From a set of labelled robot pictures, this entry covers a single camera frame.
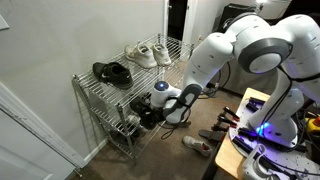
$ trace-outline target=doorway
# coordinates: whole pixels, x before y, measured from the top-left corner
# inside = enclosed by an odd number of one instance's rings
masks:
[[[182,41],[188,0],[169,0],[168,36]]]

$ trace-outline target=purple light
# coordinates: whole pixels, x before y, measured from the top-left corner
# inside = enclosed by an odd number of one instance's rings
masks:
[[[264,123],[263,125],[261,125],[260,127],[258,127],[256,129],[256,132],[261,136],[263,134],[263,130],[266,129],[267,127],[269,127],[270,124],[269,123]]]

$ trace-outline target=gray carpet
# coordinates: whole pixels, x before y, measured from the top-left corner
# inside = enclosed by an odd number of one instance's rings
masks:
[[[240,98],[224,92],[218,92],[216,98],[199,99],[192,107],[190,127],[175,130],[166,140],[161,140],[161,136],[168,130],[160,129],[139,156],[136,165],[125,154],[119,153],[115,146],[108,143],[85,168],[81,169],[83,177],[74,177],[72,180],[201,179],[210,158],[187,148],[182,143],[182,138],[186,135],[192,136],[208,143],[214,149],[215,143],[200,137],[198,131],[210,130],[224,106],[236,111],[240,101]],[[219,172],[217,176],[215,179],[233,179],[224,172]]]

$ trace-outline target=white sneaker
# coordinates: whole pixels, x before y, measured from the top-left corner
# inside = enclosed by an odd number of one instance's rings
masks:
[[[168,66],[171,64],[169,51],[164,45],[160,43],[153,44],[151,49],[153,51],[154,59],[157,61],[159,66]]]
[[[152,50],[145,45],[137,45],[137,47],[127,45],[124,52],[128,60],[139,64],[143,68],[150,69],[157,66]]]
[[[202,141],[196,140],[191,136],[184,136],[182,141],[188,148],[195,149],[206,157],[211,155],[211,147]]]

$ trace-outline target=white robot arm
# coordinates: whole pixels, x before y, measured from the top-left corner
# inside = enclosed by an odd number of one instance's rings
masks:
[[[320,29],[309,16],[294,15],[270,26],[255,14],[242,14],[230,22],[226,33],[212,33],[195,49],[181,91],[165,82],[157,83],[151,104],[153,108],[163,109],[168,123],[177,124],[228,61],[236,59],[245,71],[254,74],[282,67],[283,71],[278,70],[276,89],[263,108],[250,117],[249,124],[252,129],[260,128],[264,117],[281,99],[268,118],[268,127],[264,126],[264,137],[294,147],[297,126],[290,117],[303,105],[302,92],[320,102],[319,46]]]

